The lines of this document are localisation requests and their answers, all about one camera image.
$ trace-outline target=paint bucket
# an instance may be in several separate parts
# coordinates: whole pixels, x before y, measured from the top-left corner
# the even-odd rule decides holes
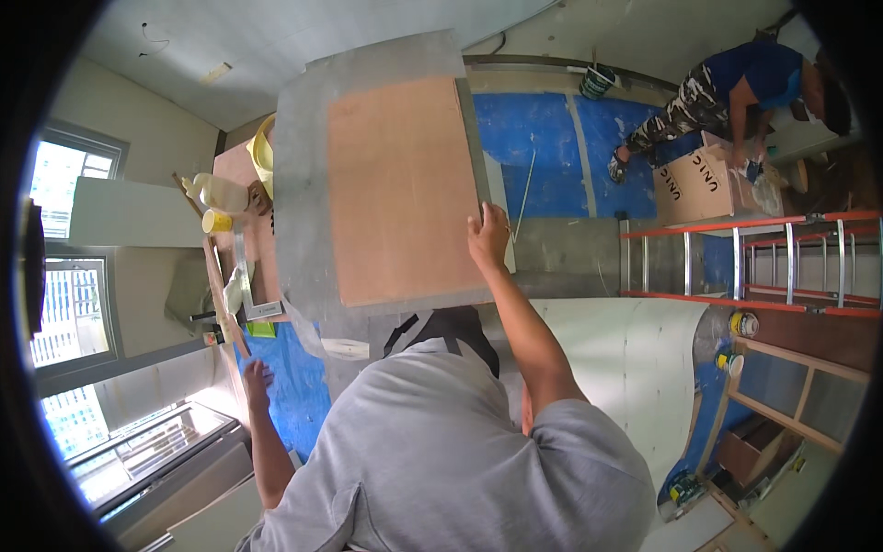
[[[232,227],[233,219],[220,211],[209,209],[206,211],[205,215],[202,216],[202,231],[207,234],[211,232],[230,231],[230,228]]]
[[[760,322],[754,313],[735,311],[729,317],[729,330],[738,336],[754,337],[760,329]]]
[[[592,71],[592,67],[589,66],[583,81],[579,83],[579,93],[590,100],[597,100],[602,97],[613,86],[613,83],[616,82],[616,73],[613,72],[613,69],[601,64],[594,69],[597,72]]]
[[[721,370],[726,370],[729,377],[735,378],[742,373],[745,357],[738,352],[719,352],[714,356],[714,364]]]

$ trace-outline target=man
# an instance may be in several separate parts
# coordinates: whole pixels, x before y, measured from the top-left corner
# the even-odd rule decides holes
[[[732,163],[743,167],[745,114],[748,106],[762,110],[754,156],[766,152],[764,138],[774,109],[802,96],[806,108],[841,136],[849,133],[851,115],[846,95],[836,81],[824,76],[793,49],[770,41],[748,42],[715,54],[687,73],[656,117],[647,119],[614,150],[610,177],[625,182],[632,154],[646,153],[655,144],[687,132],[729,121],[733,130]]]
[[[505,213],[483,210],[483,225],[467,223],[469,251],[524,376],[530,434],[509,419],[499,361],[471,307],[436,311],[430,330],[359,374],[296,473],[254,361],[244,380],[266,511],[238,550],[640,547],[656,504],[646,462],[580,391],[503,265]]]

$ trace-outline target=sandal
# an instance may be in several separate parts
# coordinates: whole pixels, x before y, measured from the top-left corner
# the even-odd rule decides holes
[[[616,182],[617,184],[622,184],[625,182],[625,169],[628,166],[628,163],[620,159],[616,155],[616,149],[613,150],[613,156],[610,157],[610,162],[608,163],[608,173],[610,173],[610,179]]]

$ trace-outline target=orange ladder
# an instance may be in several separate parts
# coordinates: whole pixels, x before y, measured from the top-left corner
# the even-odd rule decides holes
[[[872,225],[856,228],[845,228],[844,223],[852,221],[874,221]],[[794,226],[836,223],[836,230],[816,232],[795,237]],[[785,226],[785,238],[771,238],[764,240],[745,241],[745,236],[740,232],[744,228],[758,228],[762,226]],[[707,297],[697,296],[692,293],[692,258],[691,258],[691,235],[698,232],[708,231],[732,231],[733,232],[733,297]],[[649,249],[650,238],[659,236],[683,235],[684,268],[683,268],[683,294],[660,293],[650,291],[650,266]],[[863,316],[869,318],[880,317],[883,303],[875,297],[863,297],[849,295],[846,291],[846,260],[847,239],[849,240],[849,257],[852,267],[852,291],[856,287],[856,236],[876,234],[879,241],[879,255],[881,261],[881,288],[883,288],[883,211],[850,211],[847,213],[811,214],[805,216],[783,216],[732,223],[704,223],[685,226],[682,228],[655,228],[646,231],[632,231],[628,220],[620,222],[620,255],[623,259],[620,295],[623,297],[654,297],[662,299],[680,299],[684,301],[697,301],[711,305],[738,306],[754,309],[771,309],[790,311],[796,313],[831,314],[835,316]],[[632,240],[641,240],[641,290],[631,289],[631,248]],[[837,291],[827,291],[827,243],[829,239],[836,239],[839,255],[839,274]],[[822,272],[822,289],[807,290],[799,287],[800,279],[800,245],[807,242],[820,242],[822,262],[825,267]],[[788,258],[787,285],[779,286],[777,278],[777,248],[784,246]],[[759,285],[757,281],[757,251],[769,248],[772,256],[772,284]],[[745,292],[752,291],[751,299],[745,298]],[[769,295],[770,300],[757,300],[755,296]],[[809,299],[817,304],[800,304],[798,299]]]

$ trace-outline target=yellow mug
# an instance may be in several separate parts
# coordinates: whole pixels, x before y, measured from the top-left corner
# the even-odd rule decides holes
[[[220,211],[209,209],[202,216],[202,231],[207,234],[230,231],[230,228],[233,228],[233,219]]]

